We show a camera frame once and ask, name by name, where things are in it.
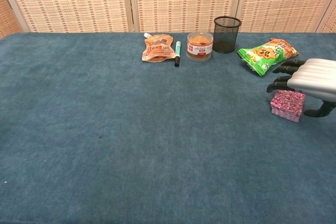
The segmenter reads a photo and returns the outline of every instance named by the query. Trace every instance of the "teal fabric surface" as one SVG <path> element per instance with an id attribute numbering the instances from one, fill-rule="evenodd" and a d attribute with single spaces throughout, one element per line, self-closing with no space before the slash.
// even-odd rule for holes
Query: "teal fabric surface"
<path id="1" fill-rule="evenodd" d="M 142 62 L 137 33 L 0 41 L 0 222 L 336 223 L 336 111 L 272 115 L 285 74 L 191 61 L 172 35 L 179 68 Z M 236 50 L 271 37 L 336 59 L 336 34 L 240 33 Z"/>

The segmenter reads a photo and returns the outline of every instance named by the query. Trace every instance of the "pink box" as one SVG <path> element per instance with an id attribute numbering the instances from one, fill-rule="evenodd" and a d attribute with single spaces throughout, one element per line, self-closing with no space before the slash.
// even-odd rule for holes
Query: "pink box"
<path id="1" fill-rule="evenodd" d="M 304 101 L 302 93 L 278 90 L 271 101 L 272 114 L 299 122 Z"/>

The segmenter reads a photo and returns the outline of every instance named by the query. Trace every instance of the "black wire mesh cup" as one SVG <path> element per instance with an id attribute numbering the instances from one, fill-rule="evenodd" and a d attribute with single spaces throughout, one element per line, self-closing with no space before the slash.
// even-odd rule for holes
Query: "black wire mesh cup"
<path id="1" fill-rule="evenodd" d="M 213 50 L 221 53 L 233 52 L 239 27 L 242 22 L 238 18 L 221 16 L 214 19 L 214 45 Z"/>

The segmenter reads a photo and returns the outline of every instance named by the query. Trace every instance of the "jar of honey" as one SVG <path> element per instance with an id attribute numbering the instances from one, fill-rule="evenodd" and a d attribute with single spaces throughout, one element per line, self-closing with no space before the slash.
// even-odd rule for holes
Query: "jar of honey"
<path id="1" fill-rule="evenodd" d="M 214 37 L 210 33 L 189 33 L 187 57 L 198 61 L 210 59 L 213 41 Z"/>

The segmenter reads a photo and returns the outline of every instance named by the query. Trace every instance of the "chip bag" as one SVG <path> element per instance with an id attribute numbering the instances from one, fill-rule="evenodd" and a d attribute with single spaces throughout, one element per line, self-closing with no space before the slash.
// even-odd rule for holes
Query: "chip bag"
<path id="1" fill-rule="evenodd" d="M 148 62 L 161 62 L 175 58 L 175 52 L 171 48 L 173 37 L 168 34 L 147 34 L 145 39 L 146 50 L 142 53 L 142 60 Z"/>
<path id="2" fill-rule="evenodd" d="M 272 65 L 299 55 L 299 52 L 287 41 L 274 38 L 259 47 L 252 49 L 242 48 L 237 53 L 260 76 L 266 74 Z"/>

